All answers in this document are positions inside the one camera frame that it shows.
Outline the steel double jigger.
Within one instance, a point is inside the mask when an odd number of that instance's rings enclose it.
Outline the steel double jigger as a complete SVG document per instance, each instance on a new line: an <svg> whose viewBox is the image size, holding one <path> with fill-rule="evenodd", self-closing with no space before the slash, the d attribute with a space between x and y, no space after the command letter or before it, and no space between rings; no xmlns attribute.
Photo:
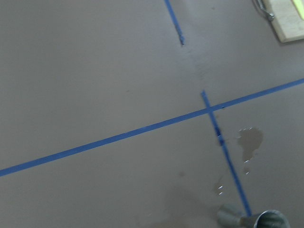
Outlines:
<svg viewBox="0 0 304 228"><path fill-rule="evenodd" d="M217 212L218 223L224 228L290 228L286 216L270 209L252 216L245 216L232 205L224 204Z"/></svg>

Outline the wooden cutting board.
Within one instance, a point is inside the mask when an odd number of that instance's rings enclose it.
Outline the wooden cutting board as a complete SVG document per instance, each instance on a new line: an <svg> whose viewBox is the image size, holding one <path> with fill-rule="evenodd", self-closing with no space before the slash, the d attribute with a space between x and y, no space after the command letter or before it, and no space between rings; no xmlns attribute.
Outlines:
<svg viewBox="0 0 304 228"><path fill-rule="evenodd" d="M304 39L304 2L302 0L264 0L266 11L273 14L273 29L282 43Z"/></svg>

